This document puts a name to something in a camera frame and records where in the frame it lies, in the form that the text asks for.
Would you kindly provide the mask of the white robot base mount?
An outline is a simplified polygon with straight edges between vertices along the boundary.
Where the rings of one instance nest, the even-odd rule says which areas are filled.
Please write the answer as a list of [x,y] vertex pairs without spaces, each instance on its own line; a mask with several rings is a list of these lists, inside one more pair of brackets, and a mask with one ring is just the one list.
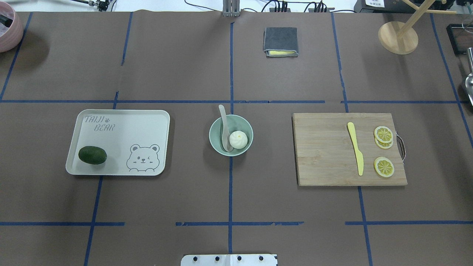
[[277,266],[274,254],[204,254],[185,255],[181,266]]

